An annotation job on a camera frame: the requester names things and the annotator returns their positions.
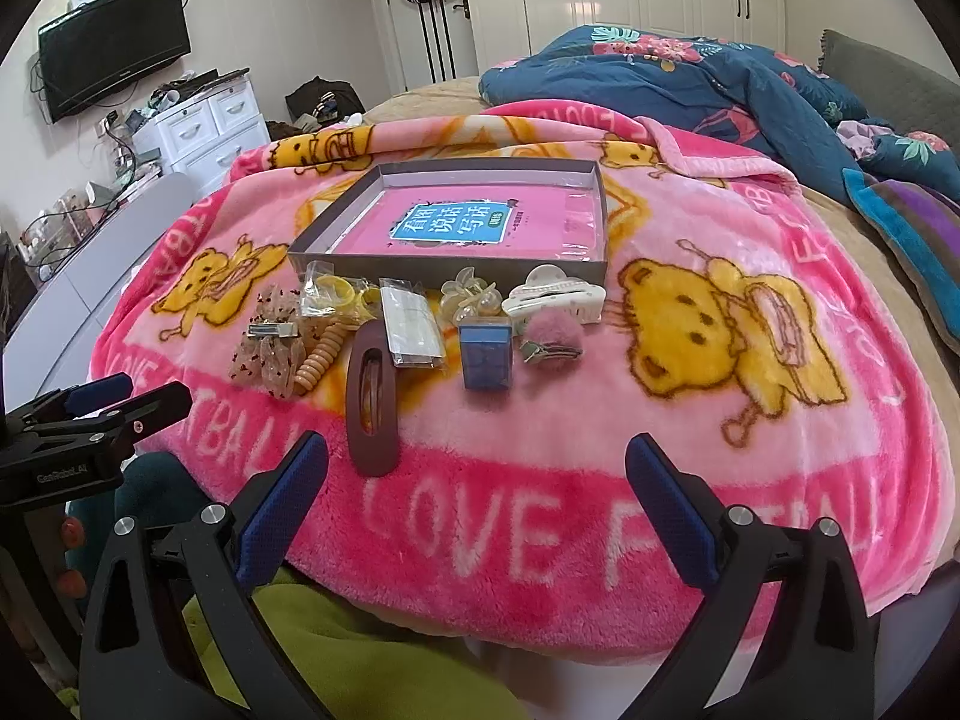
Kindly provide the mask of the speckled bow hair clip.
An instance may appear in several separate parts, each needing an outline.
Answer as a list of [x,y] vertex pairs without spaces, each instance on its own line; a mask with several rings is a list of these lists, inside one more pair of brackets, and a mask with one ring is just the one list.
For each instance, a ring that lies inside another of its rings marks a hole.
[[229,380],[257,385],[274,398],[289,400],[305,359],[298,291],[268,286],[257,294],[256,309],[231,359]]

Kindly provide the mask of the maroon oval hair clip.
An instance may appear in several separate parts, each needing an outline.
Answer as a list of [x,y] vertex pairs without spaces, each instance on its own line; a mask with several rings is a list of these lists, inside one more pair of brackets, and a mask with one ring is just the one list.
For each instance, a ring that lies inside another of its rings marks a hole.
[[361,325],[353,338],[345,416],[348,454],[359,476],[392,473],[398,465],[397,372],[382,320]]

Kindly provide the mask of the white earring card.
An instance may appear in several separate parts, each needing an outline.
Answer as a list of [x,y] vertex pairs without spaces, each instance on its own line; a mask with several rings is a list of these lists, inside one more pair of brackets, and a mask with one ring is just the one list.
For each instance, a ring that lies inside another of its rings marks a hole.
[[381,278],[379,297],[387,348],[395,367],[438,369],[446,362],[443,333],[423,289]]

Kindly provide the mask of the clear pearl hair clips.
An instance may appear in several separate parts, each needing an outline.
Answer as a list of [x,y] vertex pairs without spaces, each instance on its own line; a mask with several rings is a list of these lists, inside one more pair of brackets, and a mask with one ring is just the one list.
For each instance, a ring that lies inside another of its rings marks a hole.
[[464,266],[441,286],[439,315],[444,322],[459,327],[462,323],[499,316],[501,304],[503,296],[498,286],[477,277],[473,266]]

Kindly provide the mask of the small blue box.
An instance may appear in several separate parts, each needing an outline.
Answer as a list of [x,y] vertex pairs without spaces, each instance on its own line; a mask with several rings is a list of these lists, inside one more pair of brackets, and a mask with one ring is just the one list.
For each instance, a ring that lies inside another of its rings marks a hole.
[[500,392],[511,387],[512,328],[507,320],[488,319],[459,327],[460,369],[472,392]]

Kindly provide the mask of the grey desk top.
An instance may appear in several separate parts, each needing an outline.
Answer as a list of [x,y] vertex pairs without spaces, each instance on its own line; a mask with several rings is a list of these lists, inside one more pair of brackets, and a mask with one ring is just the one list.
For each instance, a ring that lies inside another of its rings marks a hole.
[[55,388],[85,382],[94,342],[130,271],[198,199],[199,191],[184,174],[156,179],[39,289],[3,351],[9,410]]

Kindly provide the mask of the green cloth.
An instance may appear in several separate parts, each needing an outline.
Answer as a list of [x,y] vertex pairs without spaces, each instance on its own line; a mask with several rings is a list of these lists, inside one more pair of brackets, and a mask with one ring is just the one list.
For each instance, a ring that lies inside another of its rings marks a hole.
[[301,678],[338,718],[524,718],[464,640],[398,628],[290,569],[252,593]]

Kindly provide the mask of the grey cardboard box tray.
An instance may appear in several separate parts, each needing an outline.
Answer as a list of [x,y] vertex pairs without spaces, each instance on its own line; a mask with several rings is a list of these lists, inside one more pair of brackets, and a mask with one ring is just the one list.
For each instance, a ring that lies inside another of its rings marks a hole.
[[601,284],[607,200],[594,161],[457,158],[386,163],[343,190],[288,249],[299,273],[438,288],[471,266],[509,291],[539,265]]

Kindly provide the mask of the pink bear fleece blanket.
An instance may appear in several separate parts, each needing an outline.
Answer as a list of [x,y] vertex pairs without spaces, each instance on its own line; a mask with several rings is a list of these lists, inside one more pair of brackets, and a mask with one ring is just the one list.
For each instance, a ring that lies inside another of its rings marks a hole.
[[[398,463],[360,475],[347,371],[265,392],[238,353],[291,244],[394,161],[586,160],[608,208],[607,302],[583,357],[471,392],[448,358],[397,379]],[[291,548],[309,577],[391,621],[578,658],[669,649],[697,604],[625,478],[654,436],[766,522],[830,517],[871,610],[918,592],[958,544],[958,385],[867,226],[763,154],[578,104],[337,128],[247,151],[166,232],[94,345],[93,376],[180,380],[156,437],[231,499],[299,434],[331,452]]]

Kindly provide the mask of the black bag on floor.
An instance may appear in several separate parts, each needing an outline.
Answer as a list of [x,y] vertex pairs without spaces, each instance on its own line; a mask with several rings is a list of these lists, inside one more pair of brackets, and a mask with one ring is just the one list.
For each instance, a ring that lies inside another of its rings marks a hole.
[[291,121],[296,122],[309,115],[321,127],[342,122],[353,114],[363,114],[364,106],[359,94],[348,82],[325,80],[314,76],[302,83],[293,93],[285,96],[286,109]]

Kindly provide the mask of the pink pompom hair clip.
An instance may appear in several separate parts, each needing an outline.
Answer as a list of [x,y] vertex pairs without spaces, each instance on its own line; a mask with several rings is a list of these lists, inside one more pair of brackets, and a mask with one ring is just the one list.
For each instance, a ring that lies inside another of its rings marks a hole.
[[583,326],[563,309],[542,309],[526,323],[521,356],[526,364],[565,364],[584,351]]

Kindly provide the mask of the beige bed sheet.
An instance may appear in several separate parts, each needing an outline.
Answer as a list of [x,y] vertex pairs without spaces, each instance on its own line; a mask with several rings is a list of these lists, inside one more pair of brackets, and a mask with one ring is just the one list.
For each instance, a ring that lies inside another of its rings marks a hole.
[[478,76],[464,76],[457,80],[402,91],[386,99],[384,103],[366,110],[363,122],[373,125],[421,117],[480,114],[490,105],[480,96],[478,82]]

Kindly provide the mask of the blue floral quilt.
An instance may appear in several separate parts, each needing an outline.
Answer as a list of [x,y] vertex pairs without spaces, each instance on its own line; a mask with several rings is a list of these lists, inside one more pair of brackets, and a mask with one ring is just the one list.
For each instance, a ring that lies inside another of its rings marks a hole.
[[485,71],[478,93],[492,106],[555,99],[651,117],[765,154],[841,203],[850,201],[846,171],[958,199],[950,149],[901,132],[833,76],[757,44],[579,26]]

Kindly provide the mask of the grey bed headboard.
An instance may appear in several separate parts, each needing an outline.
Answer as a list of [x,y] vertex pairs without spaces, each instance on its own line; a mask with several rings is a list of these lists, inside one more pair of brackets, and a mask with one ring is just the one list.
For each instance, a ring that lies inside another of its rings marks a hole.
[[958,83],[914,60],[825,29],[820,70],[901,135],[929,133],[958,151]]

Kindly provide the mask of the black wall television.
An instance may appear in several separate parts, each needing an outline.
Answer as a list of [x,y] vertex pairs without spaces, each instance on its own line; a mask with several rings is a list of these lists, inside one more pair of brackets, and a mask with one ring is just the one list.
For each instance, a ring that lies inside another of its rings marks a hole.
[[185,0],[93,0],[37,30],[47,115],[78,114],[191,50]]

